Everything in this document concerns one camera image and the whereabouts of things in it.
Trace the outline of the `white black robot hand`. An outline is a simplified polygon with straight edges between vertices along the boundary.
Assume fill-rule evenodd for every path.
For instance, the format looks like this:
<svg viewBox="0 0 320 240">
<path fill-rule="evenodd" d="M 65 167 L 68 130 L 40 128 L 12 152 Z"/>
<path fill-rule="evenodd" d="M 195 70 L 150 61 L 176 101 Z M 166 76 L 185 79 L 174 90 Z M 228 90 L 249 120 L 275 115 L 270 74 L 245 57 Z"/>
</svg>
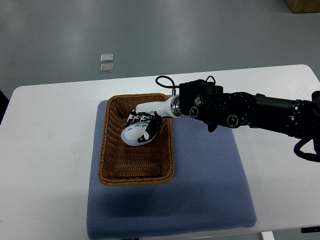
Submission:
<svg viewBox="0 0 320 240">
<path fill-rule="evenodd" d="M 141 103 L 135 107 L 135 111 L 129 114 L 126 127 L 140 121 L 148 122 L 144 133 L 137 140 L 138 143 L 147 143 L 152 141 L 160 131 L 163 123 L 162 118 L 172 116 L 171 102 L 169 100 Z"/>
</svg>

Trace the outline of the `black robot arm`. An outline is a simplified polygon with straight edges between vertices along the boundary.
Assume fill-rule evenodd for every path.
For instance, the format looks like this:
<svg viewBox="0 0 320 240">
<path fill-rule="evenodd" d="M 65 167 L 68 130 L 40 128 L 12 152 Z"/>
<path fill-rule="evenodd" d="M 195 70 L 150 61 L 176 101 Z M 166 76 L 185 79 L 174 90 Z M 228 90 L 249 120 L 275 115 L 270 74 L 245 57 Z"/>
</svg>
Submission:
<svg viewBox="0 0 320 240">
<path fill-rule="evenodd" d="M 320 93 L 311 100 L 290 100 L 252 95 L 246 92 L 225 93 L 213 76 L 169 85 L 172 96 L 166 101 L 138 104 L 128 116 L 122 136 L 142 124 L 141 135 L 127 145 L 141 146 L 160 132 L 164 118 L 189 116 L 207 125 L 210 133 L 218 126 L 231 129 L 249 126 L 299 139 L 293 152 L 302 159 L 320 161 Z"/>
</svg>

